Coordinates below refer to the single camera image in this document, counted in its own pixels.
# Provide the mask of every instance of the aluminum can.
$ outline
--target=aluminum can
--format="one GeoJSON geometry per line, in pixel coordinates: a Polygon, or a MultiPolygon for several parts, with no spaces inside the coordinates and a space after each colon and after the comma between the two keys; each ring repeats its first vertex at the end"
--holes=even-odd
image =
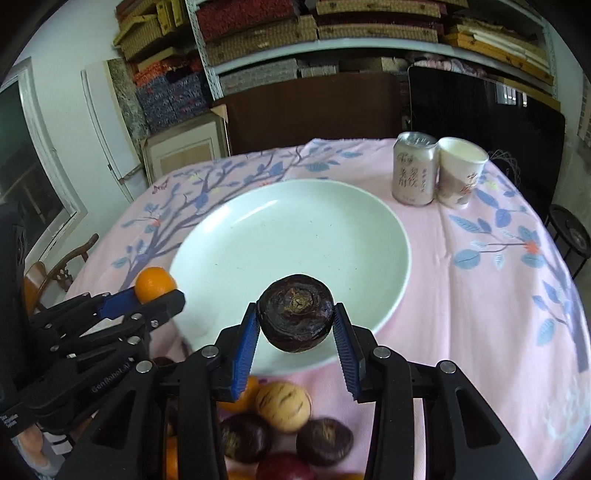
{"type": "Polygon", "coordinates": [[[420,132],[403,132],[394,145],[392,196],[406,205],[427,205],[435,197],[437,140],[420,132]]]}

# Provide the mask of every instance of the wooden chair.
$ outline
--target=wooden chair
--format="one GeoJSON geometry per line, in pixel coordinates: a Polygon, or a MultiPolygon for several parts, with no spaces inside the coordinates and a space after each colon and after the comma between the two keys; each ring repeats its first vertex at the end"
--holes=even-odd
{"type": "Polygon", "coordinates": [[[90,250],[99,239],[95,233],[90,239],[78,248],[75,248],[62,258],[49,273],[47,273],[45,264],[41,261],[34,263],[25,275],[23,283],[25,306],[27,314],[31,316],[35,309],[47,310],[40,302],[41,295],[52,282],[56,281],[63,291],[68,291],[74,278],[68,272],[67,264],[76,257],[82,257],[86,262],[88,260],[88,250],[90,250]]]}

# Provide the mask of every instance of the paper cup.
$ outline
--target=paper cup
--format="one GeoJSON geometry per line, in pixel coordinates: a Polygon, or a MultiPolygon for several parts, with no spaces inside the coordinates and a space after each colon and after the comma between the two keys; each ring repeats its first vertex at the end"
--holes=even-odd
{"type": "Polygon", "coordinates": [[[488,153],[467,140],[445,137],[438,142],[439,187],[437,200],[456,210],[468,206],[488,153]]]}

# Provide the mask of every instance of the floral tablecloth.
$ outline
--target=floral tablecloth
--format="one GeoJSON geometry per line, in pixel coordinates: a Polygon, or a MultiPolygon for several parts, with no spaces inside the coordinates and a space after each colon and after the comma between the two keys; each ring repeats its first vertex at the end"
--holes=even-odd
{"type": "MultiPolygon", "coordinates": [[[[540,218],[492,164],[466,210],[396,202],[390,193],[393,145],[313,140],[176,171],[129,207],[68,296],[115,293],[133,285],[146,266],[168,268],[192,227],[247,190],[299,178],[354,184],[397,213],[413,251],[407,292],[378,342],[413,362],[455,361],[538,477],[551,479],[591,422],[589,333],[569,272],[540,218]]],[[[154,355],[183,358],[172,323],[153,335],[154,355]]],[[[340,365],[288,379],[309,390],[315,416],[337,417],[355,432],[353,452],[336,469],[364,471],[373,405],[353,402],[340,365]]],[[[422,479],[424,429],[417,405],[415,418],[415,478],[422,479]]]]}

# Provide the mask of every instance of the white ceramic plate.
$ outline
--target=white ceramic plate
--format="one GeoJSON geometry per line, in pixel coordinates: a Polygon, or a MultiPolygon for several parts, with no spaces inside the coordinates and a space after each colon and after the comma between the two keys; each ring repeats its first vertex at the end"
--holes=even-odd
{"type": "MultiPolygon", "coordinates": [[[[194,350],[237,325],[275,280],[306,274],[328,286],[351,322],[376,333],[408,283],[411,250],[395,213],[374,195],[329,180],[290,180],[225,203],[189,234],[170,269],[187,304],[174,319],[194,350]]],[[[251,372],[284,375],[335,358],[335,340],[302,353],[261,333],[251,372]]]]}

